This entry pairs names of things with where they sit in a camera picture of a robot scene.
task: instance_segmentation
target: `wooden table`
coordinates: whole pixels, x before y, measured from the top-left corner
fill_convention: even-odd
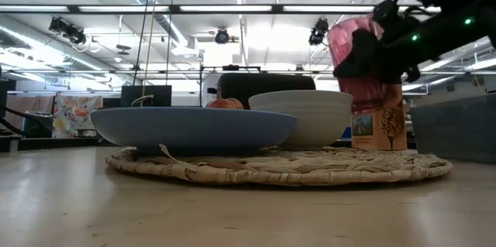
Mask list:
[[[203,187],[116,173],[113,151],[0,156],[0,246],[496,244],[496,166],[416,184]]]

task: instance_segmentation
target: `round placemat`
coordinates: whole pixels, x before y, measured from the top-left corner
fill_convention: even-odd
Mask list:
[[[324,148],[287,151],[262,149],[257,156],[195,157],[177,160],[165,146],[164,157],[137,159],[135,148],[125,148],[106,159],[117,170],[172,177],[199,184],[270,184],[332,186],[367,182],[417,181],[440,177],[453,168],[432,154],[402,151]]]

